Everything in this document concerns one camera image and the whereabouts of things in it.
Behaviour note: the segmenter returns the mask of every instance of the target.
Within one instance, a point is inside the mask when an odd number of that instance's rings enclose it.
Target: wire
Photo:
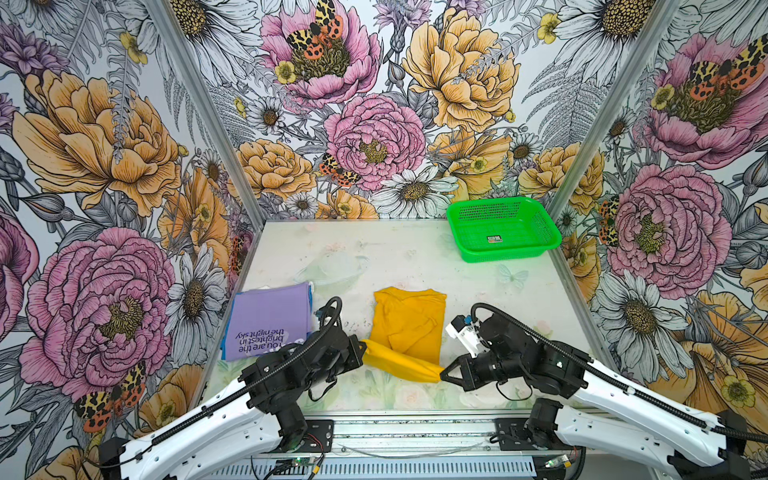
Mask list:
[[[482,308],[484,310],[487,310],[489,312],[493,312],[498,314],[499,316],[502,316],[504,319],[509,321],[512,325],[518,327],[519,329],[526,332],[529,336],[534,337],[536,340],[543,342],[545,345],[551,347],[553,350],[560,353],[562,356],[568,358],[576,365],[580,366],[582,369],[588,371],[592,375],[598,377],[600,380],[603,380],[606,383],[609,383],[619,389],[621,391],[626,392],[631,386],[627,385],[626,383],[616,380],[613,377],[606,375],[605,373],[601,372],[600,370],[594,368],[589,363],[585,362],[583,359],[580,359],[573,353],[569,352],[568,350],[560,347],[556,343],[553,343],[550,339],[547,337],[541,335],[536,330],[532,329],[531,327],[525,325],[520,320],[514,318],[513,316],[509,315],[508,313],[504,312],[503,310],[500,310],[496,308],[493,305],[488,305],[487,303],[476,303],[475,305],[472,305],[472,310],[470,311],[470,316],[472,317],[473,321],[477,321],[477,315],[475,315],[475,312],[478,308]],[[648,395],[647,393],[635,389],[634,395],[638,397],[639,399],[642,399],[652,405],[655,405],[656,407],[664,410],[665,412],[670,413],[671,415],[676,416],[677,418],[683,419],[686,422],[690,423],[691,425],[695,425],[699,427],[702,430],[707,430],[709,427],[707,426],[707,423],[702,420],[694,417],[693,415],[689,415],[686,412],[683,412],[682,410],[678,410],[677,408],[673,407],[672,405],[652,396]],[[721,426],[715,426],[711,429],[709,429],[711,432],[719,433],[721,435],[725,435],[727,437],[731,437],[732,439],[741,439],[741,440],[747,440],[751,442],[760,442],[760,443],[768,443],[768,435],[761,435],[758,433],[752,433],[752,432],[742,432],[740,430],[731,429],[728,427],[721,427]]]
[[[581,473],[584,471],[584,462],[586,462],[586,460],[587,460],[586,447],[578,447],[578,464],[576,464],[576,469],[574,470],[574,474],[568,480],[578,480],[578,478],[581,477]]]
[[[531,389],[531,393],[529,393],[529,394],[528,394],[528,396],[527,396],[527,397],[525,397],[524,399],[510,399],[509,397],[507,397],[506,395],[504,395],[504,392],[502,392],[502,389],[500,389],[500,388],[498,387],[498,382],[496,382],[496,390],[498,390],[498,393],[499,393],[499,395],[503,396],[504,398],[506,398],[506,399],[507,399],[507,400],[509,400],[510,402],[523,402],[523,401],[525,401],[525,400],[528,400],[528,399],[530,399],[530,398],[533,396],[533,388],[532,388],[532,387],[530,387],[530,386],[528,386],[528,388],[529,388],[529,389]]]
[[[442,452],[420,453],[418,455],[377,455],[376,453],[353,449],[352,447],[348,447],[346,445],[341,445],[341,446],[347,450],[352,450],[353,452],[357,452],[361,455],[367,455],[369,457],[385,458],[387,460],[402,460],[404,458],[425,458],[425,457],[439,457],[441,455],[451,455],[452,453],[465,452],[467,450],[472,450],[482,445],[483,445],[483,442],[480,442],[480,443],[475,443],[474,445],[470,445],[469,447],[460,447],[458,449],[453,449],[453,450],[443,450]]]
[[[271,369],[270,372],[267,373],[265,376],[261,377],[260,379],[256,380],[255,382],[252,382],[252,383],[249,383],[248,385],[245,385],[240,390],[237,390],[235,393],[232,393],[232,394],[222,398],[221,400],[219,400],[218,402],[214,403],[210,407],[206,408],[205,406],[203,406],[202,410],[199,413],[197,413],[195,415],[192,415],[190,418],[188,418],[188,419],[182,421],[181,423],[179,423],[179,425],[176,425],[176,426],[168,429],[166,432],[163,432],[160,435],[158,435],[157,437],[153,438],[152,439],[152,444],[150,446],[148,446],[147,448],[145,448],[141,452],[137,453],[133,457],[129,458],[128,460],[124,460],[124,461],[116,463],[114,465],[102,465],[100,462],[93,462],[92,460],[90,460],[88,458],[86,460],[88,462],[90,462],[92,465],[95,465],[95,466],[97,466],[99,468],[116,468],[116,467],[119,467],[120,465],[125,465],[126,463],[132,462],[134,460],[141,459],[141,457],[145,453],[149,452],[152,449],[152,447],[154,447],[156,445],[159,445],[160,443],[164,442],[165,440],[168,440],[170,437],[176,435],[178,432],[181,432],[186,427],[189,427],[190,425],[193,425],[194,423],[199,422],[201,419],[204,419],[206,417],[209,417],[209,416],[213,415],[213,412],[216,412],[217,410],[222,409],[223,407],[225,407],[225,406],[229,405],[230,403],[234,402],[235,400],[239,399],[241,396],[243,396],[243,395],[245,395],[247,393],[252,392],[253,390],[256,389],[256,387],[258,385],[266,382],[267,380],[271,379],[272,377],[274,377],[278,373],[282,372],[284,369],[288,368],[289,366],[291,366],[292,364],[297,362],[302,356],[304,356],[306,354],[306,352],[309,351],[309,349],[314,347],[320,341],[320,339],[322,339],[326,335],[326,333],[328,333],[330,331],[330,329],[334,325],[334,323],[338,322],[340,324],[339,315],[340,315],[340,312],[341,312],[342,301],[341,301],[341,299],[338,296],[334,296],[333,298],[328,300],[328,302],[325,304],[325,306],[322,309],[320,309],[322,311],[322,315],[325,315],[325,312],[331,307],[331,304],[335,304],[336,305],[336,308],[333,311],[333,315],[331,316],[331,320],[326,325],[324,325],[323,328],[321,328],[319,330],[317,336],[313,337],[309,342],[304,343],[303,345],[301,345],[298,348],[296,348],[296,350],[293,352],[293,354],[290,357],[288,357],[283,363],[280,363],[274,369]]]

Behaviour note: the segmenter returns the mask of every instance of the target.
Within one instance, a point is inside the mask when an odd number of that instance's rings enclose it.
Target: daisy center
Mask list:
[[[625,303],[624,313],[635,332],[650,335],[656,331],[656,317],[640,300],[629,300]]]
[[[176,413],[176,404],[173,402],[164,403],[160,407],[160,413],[157,414],[157,426],[165,427],[178,417]]]
[[[203,309],[203,283],[198,279],[192,280],[184,294],[184,312],[187,318],[196,318]]]
[[[617,37],[634,36],[643,28],[656,0],[612,0],[603,10],[603,28]]]
[[[141,326],[141,320],[144,319],[141,304],[135,298],[128,297],[108,308],[111,317],[108,323],[98,327],[101,334],[113,339],[115,335],[122,333],[125,338],[133,339],[136,330]]]
[[[273,127],[277,123],[277,112],[272,109],[265,110],[261,117],[269,127]]]
[[[618,137],[624,133],[626,128],[627,124],[625,124],[623,120],[616,120],[614,124],[611,125],[611,129],[608,131],[608,134],[612,137]]]
[[[664,224],[654,223],[650,214],[640,220],[640,233],[634,238],[645,253],[656,253],[664,245]]]
[[[512,157],[515,159],[519,158],[526,158],[531,153],[531,147],[528,145],[518,145],[513,151],[512,151]]]
[[[170,6],[179,20],[181,30],[191,37],[199,35],[205,28],[205,11],[195,0],[170,0]]]
[[[690,96],[690,89],[693,87],[692,81],[682,84],[669,100],[667,110],[670,116],[693,124],[698,133],[703,135],[730,118],[741,93],[732,88],[725,88],[719,94],[712,94],[705,100],[697,101]]]
[[[208,173],[208,178],[213,180],[214,182],[219,181],[219,166],[216,165],[214,162],[210,162],[208,164],[208,167],[206,168]]]
[[[294,50],[291,61],[296,69],[296,76],[304,81],[311,78],[321,78],[325,75],[343,77],[350,65],[349,51],[344,46],[344,40],[336,38],[323,47],[323,56],[309,60],[301,50]]]
[[[427,196],[429,193],[429,187],[427,184],[417,183],[405,185],[400,191],[400,197],[403,200],[420,200]]]
[[[386,147],[381,145],[378,140],[371,140],[369,144],[361,141],[359,149],[365,154],[367,164],[380,164],[386,160]]]

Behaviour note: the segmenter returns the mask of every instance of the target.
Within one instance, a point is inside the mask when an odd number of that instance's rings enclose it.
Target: black cable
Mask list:
[[[506,398],[506,399],[507,399],[507,400],[509,400],[510,402],[523,402],[523,401],[525,401],[525,400],[528,400],[528,399],[530,399],[530,398],[533,396],[533,388],[531,388],[530,386],[528,386],[528,388],[529,388],[529,389],[531,389],[531,393],[529,393],[529,394],[528,394],[528,396],[527,396],[527,397],[525,397],[524,399],[510,399],[509,397],[507,397],[506,395],[504,395],[504,392],[502,392],[502,389],[500,389],[500,388],[498,387],[498,382],[496,382],[496,390],[498,390],[498,393],[499,393],[499,395],[503,396],[504,398]]]
[[[532,329],[531,327],[525,325],[520,320],[514,318],[513,316],[509,315],[508,313],[496,308],[493,305],[488,305],[487,303],[476,303],[475,305],[472,305],[472,310],[470,311],[470,315],[472,317],[472,321],[477,321],[477,316],[475,315],[475,311],[478,308],[482,308],[484,310],[487,310],[489,312],[493,312],[498,314],[499,316],[504,317],[507,321],[509,321],[512,325],[518,327],[519,329],[526,332],[528,335],[534,337],[540,342],[543,342],[545,345],[551,347],[552,349],[556,350],[561,355],[565,356],[566,358],[570,359],[573,363],[580,366],[582,369],[588,371],[592,375],[598,377],[600,380],[603,380],[604,382],[610,383],[611,385],[621,389],[621,391],[626,392],[629,390],[631,386],[627,385],[626,383],[616,380],[615,378],[606,375],[605,373],[601,372],[600,370],[594,368],[589,363],[585,362],[583,359],[580,359],[573,353],[567,351],[566,349],[561,348],[559,345],[553,343],[548,339],[547,337],[541,335],[536,330]],[[638,397],[639,399],[642,399],[648,403],[651,403],[655,405],[656,407],[664,410],[665,412],[668,412],[672,415],[675,415],[677,418],[683,419],[686,422],[690,423],[691,425],[695,425],[699,427],[700,429],[706,430],[708,429],[707,423],[702,420],[698,419],[692,415],[687,414],[686,412],[683,412],[682,410],[678,410],[672,405],[663,402],[659,399],[657,399],[654,396],[648,395],[645,392],[642,392],[640,390],[635,389],[634,395]],[[736,429],[730,429],[727,427],[720,427],[716,426],[710,429],[712,432],[719,433],[721,435],[725,435],[727,437],[731,437],[732,439],[742,439],[747,440],[751,442],[760,442],[760,443],[768,443],[768,435],[761,435],[758,433],[752,433],[752,432],[742,432],[740,430]]]
[[[232,394],[222,398],[221,400],[219,400],[218,402],[214,403],[210,407],[207,407],[207,408],[203,407],[201,412],[199,412],[199,413],[197,413],[195,415],[192,415],[190,418],[182,421],[179,425],[176,425],[176,426],[168,429],[166,432],[163,432],[162,434],[160,434],[160,435],[156,436],[155,438],[153,438],[152,439],[152,444],[150,446],[148,446],[147,448],[145,448],[141,452],[137,453],[133,457],[129,458],[128,460],[124,460],[124,461],[116,463],[114,465],[102,465],[100,462],[93,462],[92,460],[90,460],[88,458],[86,460],[89,463],[91,463],[92,465],[95,465],[95,466],[97,466],[99,468],[115,468],[115,467],[119,467],[120,465],[125,465],[128,462],[132,462],[134,460],[140,459],[142,457],[142,455],[144,455],[145,453],[149,452],[152,449],[152,447],[154,447],[154,446],[164,442],[165,440],[168,440],[173,435],[176,435],[178,432],[181,432],[186,427],[188,427],[188,426],[190,426],[190,425],[192,425],[192,424],[194,424],[196,422],[199,422],[201,419],[204,419],[204,418],[206,418],[208,416],[213,415],[214,412],[216,412],[217,410],[222,409],[223,407],[229,405],[230,403],[232,403],[235,400],[239,399],[241,396],[243,396],[243,395],[245,395],[245,394],[247,394],[249,392],[252,392],[253,390],[256,389],[256,387],[258,385],[260,385],[261,383],[266,382],[268,379],[271,379],[272,377],[277,375],[279,372],[282,372],[284,369],[288,368],[289,366],[294,364],[296,361],[298,361],[298,359],[300,359],[302,356],[304,356],[304,354],[310,348],[315,346],[320,341],[320,339],[322,339],[326,335],[326,333],[328,333],[330,331],[330,328],[333,326],[334,323],[340,323],[339,315],[340,315],[340,312],[341,312],[342,301],[341,301],[341,299],[338,296],[334,296],[333,298],[328,300],[328,302],[325,304],[325,306],[322,309],[320,309],[321,312],[322,312],[321,314],[323,316],[325,316],[325,312],[330,308],[331,304],[335,304],[336,305],[336,308],[333,311],[333,316],[331,317],[331,320],[325,326],[323,326],[323,328],[321,328],[319,330],[318,335],[315,336],[314,338],[312,338],[309,342],[304,343],[302,346],[297,348],[296,351],[293,352],[293,355],[288,357],[283,363],[280,363],[278,366],[276,366],[274,369],[272,369],[265,376],[261,377],[260,379],[258,379],[255,382],[252,382],[252,383],[249,383],[248,385],[245,385],[242,389],[237,390],[235,393],[232,393]]]
[[[587,461],[586,447],[577,447],[577,448],[579,449],[578,464],[576,464],[576,469],[574,470],[574,474],[568,480],[578,480],[578,478],[581,477],[581,473],[584,471],[584,462]]]

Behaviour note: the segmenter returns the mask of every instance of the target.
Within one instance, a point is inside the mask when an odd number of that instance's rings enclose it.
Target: mounting plate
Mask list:
[[[306,432],[311,433],[323,443],[326,453],[331,451],[331,447],[333,447],[333,420],[307,420]],[[320,453],[320,446],[305,439],[296,452]]]
[[[531,443],[530,432],[525,428],[526,418],[495,419],[498,447],[503,452],[538,450]]]

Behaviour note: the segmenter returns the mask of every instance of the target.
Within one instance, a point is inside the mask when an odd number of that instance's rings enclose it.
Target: folded purple shirt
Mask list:
[[[302,343],[311,329],[309,283],[241,292],[234,298],[221,358],[244,359]]]

